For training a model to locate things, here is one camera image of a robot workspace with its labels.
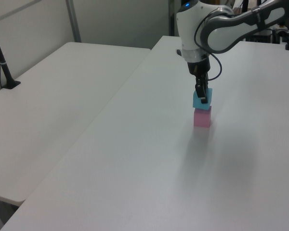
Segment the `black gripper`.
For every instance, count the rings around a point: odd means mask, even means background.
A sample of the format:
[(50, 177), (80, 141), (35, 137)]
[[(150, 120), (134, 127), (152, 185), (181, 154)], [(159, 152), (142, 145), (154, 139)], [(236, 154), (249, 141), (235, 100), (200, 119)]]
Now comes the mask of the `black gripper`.
[(206, 89), (208, 88), (208, 72), (210, 70), (210, 60), (206, 57), (200, 62), (187, 63), (189, 73), (196, 77), (195, 90), (197, 97), (200, 98), (202, 104), (207, 103)]

